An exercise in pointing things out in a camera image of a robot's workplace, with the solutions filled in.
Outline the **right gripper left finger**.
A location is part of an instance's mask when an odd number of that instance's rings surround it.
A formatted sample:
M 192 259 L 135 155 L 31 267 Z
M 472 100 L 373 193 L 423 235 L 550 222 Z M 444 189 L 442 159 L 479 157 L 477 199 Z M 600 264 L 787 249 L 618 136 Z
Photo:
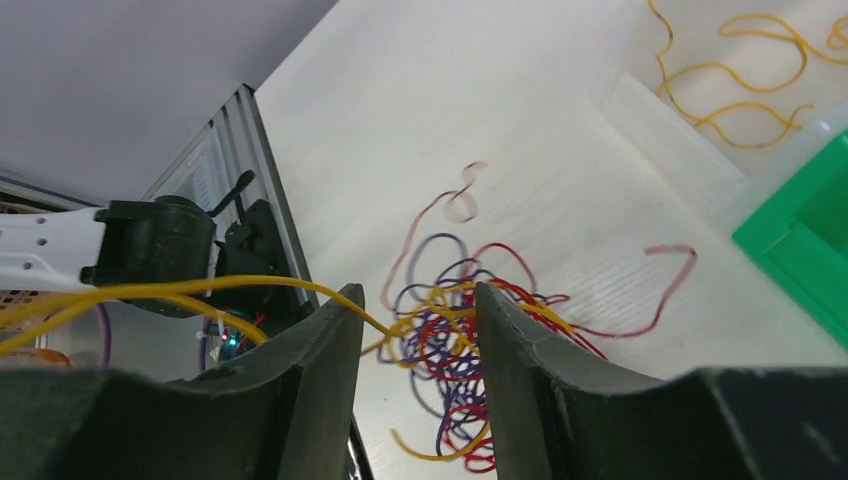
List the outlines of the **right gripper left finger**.
M 353 417 L 363 323 L 335 301 L 268 319 L 210 357 L 212 328 L 100 307 L 1 363 L 5 479 L 362 479 Z

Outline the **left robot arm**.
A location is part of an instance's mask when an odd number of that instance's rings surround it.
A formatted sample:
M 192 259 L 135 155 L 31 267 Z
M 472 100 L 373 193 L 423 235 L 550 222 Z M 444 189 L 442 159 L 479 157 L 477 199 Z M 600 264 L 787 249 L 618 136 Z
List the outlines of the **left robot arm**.
M 1 196 L 1 309 L 42 296 L 125 284 L 257 273 L 267 201 L 244 205 L 251 170 L 210 209 L 178 195 L 41 210 Z

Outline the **aluminium frame rail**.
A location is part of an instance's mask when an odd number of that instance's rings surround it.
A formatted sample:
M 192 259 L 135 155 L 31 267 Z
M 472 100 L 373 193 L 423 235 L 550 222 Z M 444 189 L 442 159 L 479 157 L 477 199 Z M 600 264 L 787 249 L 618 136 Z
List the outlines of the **aluminium frame rail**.
M 147 190 L 219 207 L 211 246 L 213 276 L 310 277 L 255 92 L 242 85 Z

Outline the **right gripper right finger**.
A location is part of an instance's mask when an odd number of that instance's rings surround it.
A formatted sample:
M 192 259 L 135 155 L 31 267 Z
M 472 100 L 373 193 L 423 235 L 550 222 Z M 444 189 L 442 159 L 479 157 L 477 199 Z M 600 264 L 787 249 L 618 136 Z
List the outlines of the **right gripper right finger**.
M 495 287 L 476 317 L 501 479 L 843 479 L 843 368 L 660 380 L 555 335 Z

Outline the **clear plastic bin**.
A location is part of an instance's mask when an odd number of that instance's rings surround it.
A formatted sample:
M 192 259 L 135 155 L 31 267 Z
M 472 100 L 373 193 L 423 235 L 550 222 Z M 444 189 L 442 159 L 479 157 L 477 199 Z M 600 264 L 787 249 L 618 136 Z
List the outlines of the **clear plastic bin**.
M 843 1 L 629 1 L 593 98 L 715 229 L 847 129 Z

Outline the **green plastic bin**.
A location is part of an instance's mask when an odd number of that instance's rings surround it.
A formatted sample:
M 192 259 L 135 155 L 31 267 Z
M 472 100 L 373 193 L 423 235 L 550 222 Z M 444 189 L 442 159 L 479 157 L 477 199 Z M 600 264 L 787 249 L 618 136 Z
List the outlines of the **green plastic bin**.
M 847 346 L 847 133 L 842 132 L 733 233 L 750 260 Z

